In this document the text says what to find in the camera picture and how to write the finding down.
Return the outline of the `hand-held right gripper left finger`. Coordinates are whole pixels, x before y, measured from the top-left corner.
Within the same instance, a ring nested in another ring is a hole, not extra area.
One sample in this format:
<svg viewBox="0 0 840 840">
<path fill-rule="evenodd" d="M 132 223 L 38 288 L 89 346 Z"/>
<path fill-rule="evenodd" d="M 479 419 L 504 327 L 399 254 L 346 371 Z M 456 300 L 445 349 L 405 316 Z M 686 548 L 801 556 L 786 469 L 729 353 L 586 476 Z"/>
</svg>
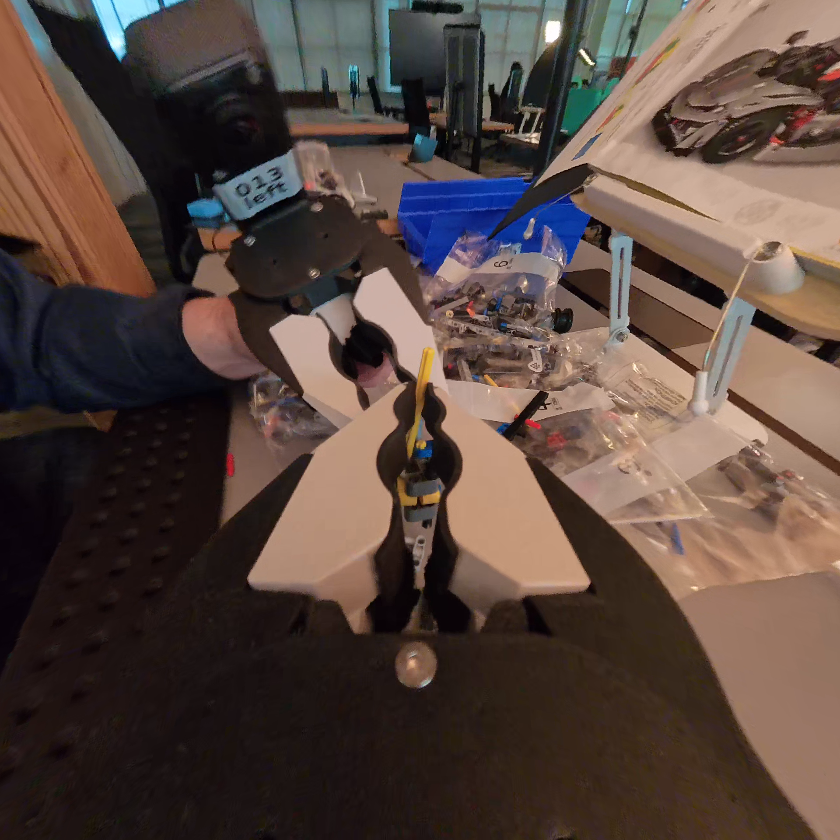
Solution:
<svg viewBox="0 0 840 840">
<path fill-rule="evenodd" d="M 392 519 L 376 458 L 401 428 L 395 404 L 410 395 L 409 385 L 393 388 L 314 450 L 248 574 L 252 589 L 336 602 L 353 632 L 370 630 L 374 556 Z"/>
</svg>

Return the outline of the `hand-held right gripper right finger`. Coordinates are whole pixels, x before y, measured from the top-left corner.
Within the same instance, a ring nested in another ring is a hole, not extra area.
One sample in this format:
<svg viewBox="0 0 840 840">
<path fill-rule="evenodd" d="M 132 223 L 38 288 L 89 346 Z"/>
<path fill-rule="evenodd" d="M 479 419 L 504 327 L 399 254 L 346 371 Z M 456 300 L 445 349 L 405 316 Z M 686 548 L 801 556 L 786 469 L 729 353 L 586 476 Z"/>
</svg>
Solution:
<svg viewBox="0 0 840 840">
<path fill-rule="evenodd" d="M 427 608 L 440 633 L 467 633 L 503 602 L 590 587 L 535 475 L 539 463 L 435 385 L 427 431 L 443 485 L 427 557 Z"/>
</svg>

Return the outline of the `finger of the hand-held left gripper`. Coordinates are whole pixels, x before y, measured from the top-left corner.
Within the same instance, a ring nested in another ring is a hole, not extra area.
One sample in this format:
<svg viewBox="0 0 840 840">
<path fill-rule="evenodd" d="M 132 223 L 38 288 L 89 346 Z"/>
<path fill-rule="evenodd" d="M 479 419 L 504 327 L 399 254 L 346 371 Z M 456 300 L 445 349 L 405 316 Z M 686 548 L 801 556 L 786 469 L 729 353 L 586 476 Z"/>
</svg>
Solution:
<svg viewBox="0 0 840 840">
<path fill-rule="evenodd" d="M 364 412 L 361 387 L 343 368 L 338 341 L 319 317 L 291 314 L 269 329 L 288 371 L 280 378 L 336 428 Z"/>
<path fill-rule="evenodd" d="M 364 276 L 351 306 L 351 374 L 357 386 L 383 385 L 392 370 L 415 383 L 426 349 L 436 350 L 433 329 L 387 268 Z"/>
</svg>

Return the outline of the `yellow grey lego assembly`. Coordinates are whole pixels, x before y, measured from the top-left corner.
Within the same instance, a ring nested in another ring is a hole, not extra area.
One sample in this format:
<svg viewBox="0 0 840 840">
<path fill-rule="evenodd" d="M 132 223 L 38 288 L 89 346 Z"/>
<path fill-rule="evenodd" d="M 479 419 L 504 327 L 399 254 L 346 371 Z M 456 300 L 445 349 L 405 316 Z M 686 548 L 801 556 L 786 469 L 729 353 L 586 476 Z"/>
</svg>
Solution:
<svg viewBox="0 0 840 840">
<path fill-rule="evenodd" d="M 434 442 L 427 431 L 424 409 L 432 384 L 437 351 L 430 344 L 421 352 L 416 378 L 406 385 L 398 402 L 406 410 L 403 452 L 406 460 L 396 479 L 398 547 L 408 559 L 416 583 L 424 575 L 443 485 L 432 459 Z"/>
</svg>

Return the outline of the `person's left forearm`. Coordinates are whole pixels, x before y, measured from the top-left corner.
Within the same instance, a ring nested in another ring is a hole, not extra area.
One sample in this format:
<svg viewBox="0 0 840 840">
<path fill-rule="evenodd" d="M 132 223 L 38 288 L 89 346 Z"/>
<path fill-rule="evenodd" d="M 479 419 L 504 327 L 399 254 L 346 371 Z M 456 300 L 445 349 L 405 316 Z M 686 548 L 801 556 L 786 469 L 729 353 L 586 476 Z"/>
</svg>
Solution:
<svg viewBox="0 0 840 840">
<path fill-rule="evenodd" d="M 63 413 L 150 406 L 226 385 L 190 349 L 176 283 L 151 297 L 55 287 L 1 252 L 1 409 Z"/>
</svg>

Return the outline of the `large bag dark lego pieces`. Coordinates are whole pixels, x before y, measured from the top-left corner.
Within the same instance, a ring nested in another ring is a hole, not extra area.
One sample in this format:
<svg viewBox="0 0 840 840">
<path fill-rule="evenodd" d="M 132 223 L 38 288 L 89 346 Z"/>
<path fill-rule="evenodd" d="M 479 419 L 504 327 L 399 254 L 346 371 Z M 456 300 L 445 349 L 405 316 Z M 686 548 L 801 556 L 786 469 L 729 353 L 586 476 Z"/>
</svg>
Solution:
<svg viewBox="0 0 840 840">
<path fill-rule="evenodd" d="M 552 331 L 565 262 L 549 227 L 539 253 L 462 234 L 423 288 L 445 378 L 545 392 L 594 384 L 580 344 Z"/>
</svg>

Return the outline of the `black lego beam red pins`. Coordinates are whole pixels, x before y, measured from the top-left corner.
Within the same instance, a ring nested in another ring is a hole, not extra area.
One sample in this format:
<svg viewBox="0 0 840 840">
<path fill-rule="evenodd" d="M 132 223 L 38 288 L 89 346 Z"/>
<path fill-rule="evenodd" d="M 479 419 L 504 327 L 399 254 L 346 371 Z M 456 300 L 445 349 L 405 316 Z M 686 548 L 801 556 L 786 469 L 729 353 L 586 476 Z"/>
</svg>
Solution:
<svg viewBox="0 0 840 840">
<path fill-rule="evenodd" d="M 548 392 L 539 391 L 531 401 L 518 413 L 513 421 L 500 430 L 500 434 L 507 440 L 513 440 L 516 436 L 525 435 L 527 427 L 540 428 L 539 423 L 533 420 L 535 414 L 544 408 L 549 396 Z"/>
</svg>

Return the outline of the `person's left hand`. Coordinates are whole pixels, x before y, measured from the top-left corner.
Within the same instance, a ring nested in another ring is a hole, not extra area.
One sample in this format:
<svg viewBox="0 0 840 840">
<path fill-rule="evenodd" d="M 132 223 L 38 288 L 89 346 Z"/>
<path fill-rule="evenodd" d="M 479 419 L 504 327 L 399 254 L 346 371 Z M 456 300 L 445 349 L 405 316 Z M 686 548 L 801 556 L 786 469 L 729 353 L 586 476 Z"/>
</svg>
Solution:
<svg viewBox="0 0 840 840">
<path fill-rule="evenodd" d="M 229 381 L 243 381 L 266 367 L 247 346 L 229 297 L 196 297 L 182 308 L 182 331 L 195 357 Z"/>
</svg>

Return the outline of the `black office chair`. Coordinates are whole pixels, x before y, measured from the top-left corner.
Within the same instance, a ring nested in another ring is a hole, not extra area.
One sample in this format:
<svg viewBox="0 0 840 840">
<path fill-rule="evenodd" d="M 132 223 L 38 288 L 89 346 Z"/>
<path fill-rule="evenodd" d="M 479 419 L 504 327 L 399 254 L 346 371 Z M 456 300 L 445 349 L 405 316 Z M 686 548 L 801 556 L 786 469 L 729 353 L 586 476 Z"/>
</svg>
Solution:
<svg viewBox="0 0 840 840">
<path fill-rule="evenodd" d="M 157 213 L 160 243 L 143 252 L 143 262 L 157 287 L 180 282 L 192 285 L 204 255 L 187 206 L 194 190 L 177 182 L 151 184 L 148 194 Z"/>
</svg>

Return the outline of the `blue plastic bin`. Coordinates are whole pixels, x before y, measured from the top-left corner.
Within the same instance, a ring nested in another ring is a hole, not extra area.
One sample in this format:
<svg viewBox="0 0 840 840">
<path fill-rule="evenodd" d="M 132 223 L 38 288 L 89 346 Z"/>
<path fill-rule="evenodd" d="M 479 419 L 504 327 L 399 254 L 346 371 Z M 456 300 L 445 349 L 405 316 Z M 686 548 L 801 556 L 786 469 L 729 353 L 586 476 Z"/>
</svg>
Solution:
<svg viewBox="0 0 840 840">
<path fill-rule="evenodd" d="M 405 184 L 397 223 L 408 253 L 437 270 L 462 234 L 489 236 L 527 188 L 521 177 Z M 565 197 L 531 211 L 504 228 L 498 238 L 503 244 L 520 245 L 522 253 L 539 253 L 543 228 L 548 227 L 570 258 L 589 219 Z"/>
</svg>

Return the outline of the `pile of clear plastic bags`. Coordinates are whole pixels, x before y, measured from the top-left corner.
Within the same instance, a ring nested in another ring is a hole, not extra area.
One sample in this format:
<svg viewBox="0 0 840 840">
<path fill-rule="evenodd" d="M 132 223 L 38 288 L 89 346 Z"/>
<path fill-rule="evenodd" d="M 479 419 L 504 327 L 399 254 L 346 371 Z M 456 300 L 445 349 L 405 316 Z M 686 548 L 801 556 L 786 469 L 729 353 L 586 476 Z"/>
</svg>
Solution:
<svg viewBox="0 0 840 840">
<path fill-rule="evenodd" d="M 449 393 L 512 436 L 646 554 L 676 594 L 801 574 L 838 575 L 838 499 L 690 398 L 606 329 L 510 338 L 434 329 Z"/>
</svg>

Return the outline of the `dark perforated board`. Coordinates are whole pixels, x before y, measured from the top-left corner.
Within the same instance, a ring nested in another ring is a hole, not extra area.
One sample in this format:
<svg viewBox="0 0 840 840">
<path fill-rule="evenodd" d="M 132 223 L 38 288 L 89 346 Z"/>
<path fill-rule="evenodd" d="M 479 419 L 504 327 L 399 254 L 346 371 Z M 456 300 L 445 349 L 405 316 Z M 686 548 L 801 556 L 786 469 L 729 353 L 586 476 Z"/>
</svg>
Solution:
<svg viewBox="0 0 840 840">
<path fill-rule="evenodd" d="M 2 838 L 278 838 L 248 711 L 312 602 L 252 590 L 280 511 L 219 519 L 228 399 L 120 413 L 2 677 Z"/>
</svg>

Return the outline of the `black monitor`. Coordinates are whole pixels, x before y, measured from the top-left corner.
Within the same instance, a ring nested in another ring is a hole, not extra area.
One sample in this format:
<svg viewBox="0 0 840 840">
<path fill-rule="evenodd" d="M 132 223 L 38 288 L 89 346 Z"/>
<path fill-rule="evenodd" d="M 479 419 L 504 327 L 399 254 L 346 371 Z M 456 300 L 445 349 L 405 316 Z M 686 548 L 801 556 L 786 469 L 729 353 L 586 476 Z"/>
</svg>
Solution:
<svg viewBox="0 0 840 840">
<path fill-rule="evenodd" d="M 391 84 L 421 80 L 426 94 L 445 89 L 445 27 L 478 25 L 480 13 L 467 11 L 464 2 L 411 2 L 409 8 L 388 12 Z"/>
</svg>

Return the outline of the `grey cabinet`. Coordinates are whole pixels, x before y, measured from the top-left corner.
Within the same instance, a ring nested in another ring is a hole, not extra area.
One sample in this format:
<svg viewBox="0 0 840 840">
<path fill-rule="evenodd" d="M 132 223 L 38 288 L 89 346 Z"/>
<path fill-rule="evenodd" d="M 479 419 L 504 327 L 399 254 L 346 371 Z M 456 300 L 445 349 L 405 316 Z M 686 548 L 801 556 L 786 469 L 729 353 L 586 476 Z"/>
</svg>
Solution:
<svg viewBox="0 0 840 840">
<path fill-rule="evenodd" d="M 483 120 L 485 34 L 478 24 L 444 27 L 445 112 L 447 130 L 471 140 Z"/>
</svg>

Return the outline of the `black metal pole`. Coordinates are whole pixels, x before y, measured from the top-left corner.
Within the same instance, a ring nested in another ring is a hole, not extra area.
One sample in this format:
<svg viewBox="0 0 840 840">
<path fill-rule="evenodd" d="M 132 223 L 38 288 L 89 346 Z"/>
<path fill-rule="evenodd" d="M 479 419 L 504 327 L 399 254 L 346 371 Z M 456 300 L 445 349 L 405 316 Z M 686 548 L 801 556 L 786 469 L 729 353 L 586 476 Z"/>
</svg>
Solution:
<svg viewBox="0 0 840 840">
<path fill-rule="evenodd" d="M 534 160 L 534 181 L 537 181 L 547 170 L 560 139 L 574 64 L 581 45 L 587 4 L 587 1 L 567 1 L 564 7 L 563 25 L 554 52 L 539 146 Z"/>
</svg>

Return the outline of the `open instruction book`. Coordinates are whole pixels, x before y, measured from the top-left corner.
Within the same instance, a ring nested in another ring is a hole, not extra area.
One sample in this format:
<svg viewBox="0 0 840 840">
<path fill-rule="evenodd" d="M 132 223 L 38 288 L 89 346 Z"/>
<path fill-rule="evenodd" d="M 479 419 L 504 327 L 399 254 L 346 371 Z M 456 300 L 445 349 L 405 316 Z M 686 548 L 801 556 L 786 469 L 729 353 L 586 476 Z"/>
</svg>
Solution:
<svg viewBox="0 0 840 840">
<path fill-rule="evenodd" d="M 838 1 L 689 2 L 499 228 L 583 166 L 838 266 L 838 61 Z"/>
</svg>

